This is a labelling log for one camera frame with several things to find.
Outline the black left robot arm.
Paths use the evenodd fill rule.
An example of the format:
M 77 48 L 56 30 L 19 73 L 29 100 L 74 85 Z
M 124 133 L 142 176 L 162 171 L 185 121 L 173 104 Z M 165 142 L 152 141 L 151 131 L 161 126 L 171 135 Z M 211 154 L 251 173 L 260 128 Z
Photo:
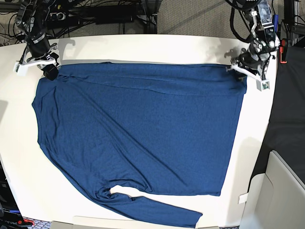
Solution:
M 280 46 L 277 30 L 273 23 L 272 11 L 266 0 L 227 0 L 231 7 L 230 29 L 241 42 L 249 44 L 237 57 L 231 59 L 231 69 L 259 83 L 267 83 L 266 72 L 273 52 Z M 234 28 L 235 12 L 238 12 L 249 31 L 242 38 Z

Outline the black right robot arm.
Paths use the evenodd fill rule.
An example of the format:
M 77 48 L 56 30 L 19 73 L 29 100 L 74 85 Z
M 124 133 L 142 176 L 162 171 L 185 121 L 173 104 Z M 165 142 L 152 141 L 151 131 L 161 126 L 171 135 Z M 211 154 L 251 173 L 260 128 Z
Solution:
M 25 76 L 28 68 L 37 66 L 43 71 L 43 76 L 53 81 L 57 78 L 60 64 L 59 55 L 53 51 L 58 44 L 49 43 L 47 37 L 46 19 L 54 6 L 54 0 L 24 0 L 20 5 L 15 23 L 25 33 L 25 49 L 20 60 L 15 62 L 13 71 L 19 76 Z

